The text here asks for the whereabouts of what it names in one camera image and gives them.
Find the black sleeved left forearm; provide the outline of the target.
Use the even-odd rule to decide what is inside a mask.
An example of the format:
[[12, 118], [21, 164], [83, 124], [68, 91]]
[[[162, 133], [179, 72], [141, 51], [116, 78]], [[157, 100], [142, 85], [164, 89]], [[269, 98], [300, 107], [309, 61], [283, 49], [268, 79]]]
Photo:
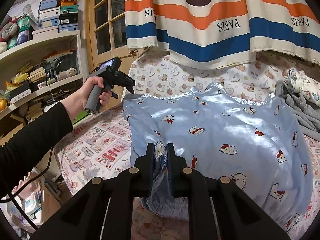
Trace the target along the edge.
[[72, 129], [69, 115], [59, 102], [1, 146], [1, 197], [16, 187]]

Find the person left hand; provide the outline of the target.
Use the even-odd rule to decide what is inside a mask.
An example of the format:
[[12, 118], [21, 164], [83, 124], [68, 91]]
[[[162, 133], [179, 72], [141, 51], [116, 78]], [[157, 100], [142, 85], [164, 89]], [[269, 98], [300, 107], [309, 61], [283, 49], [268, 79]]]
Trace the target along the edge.
[[71, 121], [84, 110], [88, 97], [95, 85], [104, 89], [103, 78], [98, 76], [89, 77], [76, 92], [61, 101]]

